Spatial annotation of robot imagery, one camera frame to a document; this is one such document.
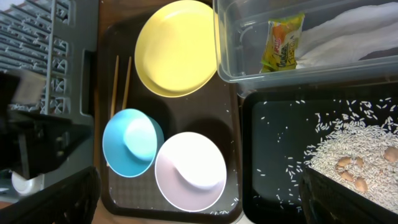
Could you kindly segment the white pink bowl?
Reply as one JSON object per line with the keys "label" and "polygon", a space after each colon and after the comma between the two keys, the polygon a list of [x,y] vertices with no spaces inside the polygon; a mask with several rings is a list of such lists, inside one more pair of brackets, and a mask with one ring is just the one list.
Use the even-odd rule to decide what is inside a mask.
{"label": "white pink bowl", "polygon": [[163,197],[184,212],[213,206],[226,187],[227,168],[218,146],[194,132],[178,133],[162,145],[155,180]]}

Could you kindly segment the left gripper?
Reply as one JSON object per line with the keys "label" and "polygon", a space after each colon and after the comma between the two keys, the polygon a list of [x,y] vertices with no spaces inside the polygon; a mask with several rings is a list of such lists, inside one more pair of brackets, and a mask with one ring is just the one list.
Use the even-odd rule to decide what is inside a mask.
{"label": "left gripper", "polygon": [[[10,110],[11,103],[35,103],[45,78],[17,70],[1,72],[1,170],[32,179],[58,169],[92,135],[70,119]],[[1,223],[91,223],[101,193],[95,167],[1,209]]]}

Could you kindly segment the small white cup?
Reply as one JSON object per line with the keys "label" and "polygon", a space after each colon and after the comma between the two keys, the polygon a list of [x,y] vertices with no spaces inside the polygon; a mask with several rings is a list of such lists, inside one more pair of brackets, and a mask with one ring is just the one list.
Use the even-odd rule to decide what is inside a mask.
{"label": "small white cup", "polygon": [[14,189],[23,196],[35,194],[44,188],[44,175],[27,180],[18,173],[13,172],[11,181]]}

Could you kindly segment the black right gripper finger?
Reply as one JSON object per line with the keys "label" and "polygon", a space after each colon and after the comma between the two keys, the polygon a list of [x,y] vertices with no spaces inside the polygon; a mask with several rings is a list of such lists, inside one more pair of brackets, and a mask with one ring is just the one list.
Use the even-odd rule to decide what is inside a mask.
{"label": "black right gripper finger", "polygon": [[397,224],[397,214],[306,168],[299,183],[306,222]]}

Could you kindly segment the white paper napkin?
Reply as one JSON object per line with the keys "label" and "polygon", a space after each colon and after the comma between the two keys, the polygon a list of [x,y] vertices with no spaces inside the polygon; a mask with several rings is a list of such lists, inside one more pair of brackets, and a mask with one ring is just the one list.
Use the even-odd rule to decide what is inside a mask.
{"label": "white paper napkin", "polygon": [[357,62],[397,47],[397,3],[361,6],[305,30],[295,51],[296,68]]}

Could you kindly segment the yellow green snack wrapper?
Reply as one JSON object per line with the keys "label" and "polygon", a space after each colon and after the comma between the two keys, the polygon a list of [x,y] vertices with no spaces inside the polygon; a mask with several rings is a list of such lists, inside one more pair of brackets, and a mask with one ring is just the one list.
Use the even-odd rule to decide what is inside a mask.
{"label": "yellow green snack wrapper", "polygon": [[261,58],[261,73],[293,70],[297,66],[298,47],[305,19],[304,13],[268,21],[267,41]]}

